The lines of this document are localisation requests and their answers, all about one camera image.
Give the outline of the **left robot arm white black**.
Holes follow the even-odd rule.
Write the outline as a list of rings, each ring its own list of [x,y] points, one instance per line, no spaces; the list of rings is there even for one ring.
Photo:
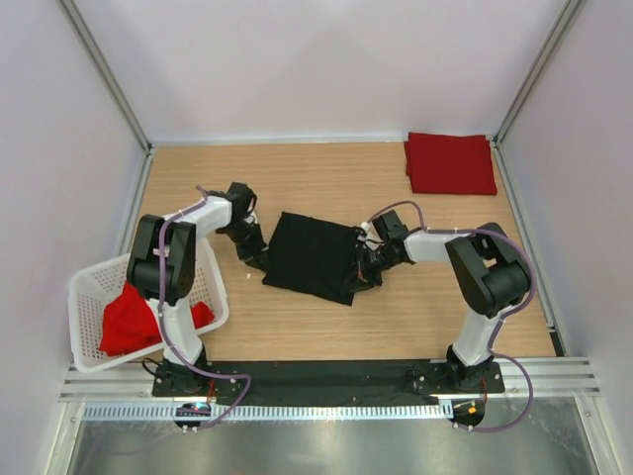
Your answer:
[[[127,282],[150,307],[164,343],[152,387],[158,397],[197,396],[215,378],[189,299],[199,243],[211,233],[225,235],[242,263],[260,271],[269,268],[255,192],[239,182],[226,191],[200,192],[200,201],[181,211],[166,217],[142,216],[128,262]]]

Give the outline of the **black t shirt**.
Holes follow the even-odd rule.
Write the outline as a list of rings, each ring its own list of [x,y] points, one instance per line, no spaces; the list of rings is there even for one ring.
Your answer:
[[[344,290],[356,265],[357,227],[284,212],[269,242],[262,283],[350,306]]]

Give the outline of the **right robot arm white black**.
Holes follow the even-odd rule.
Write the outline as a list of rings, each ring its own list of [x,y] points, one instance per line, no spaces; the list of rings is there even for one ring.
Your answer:
[[[411,230],[390,209],[360,225],[342,291],[380,287],[385,271],[420,262],[449,264],[466,302],[462,329],[446,351],[445,378],[454,390],[467,392],[492,369],[505,320],[534,297],[533,266],[496,223],[471,230]]]

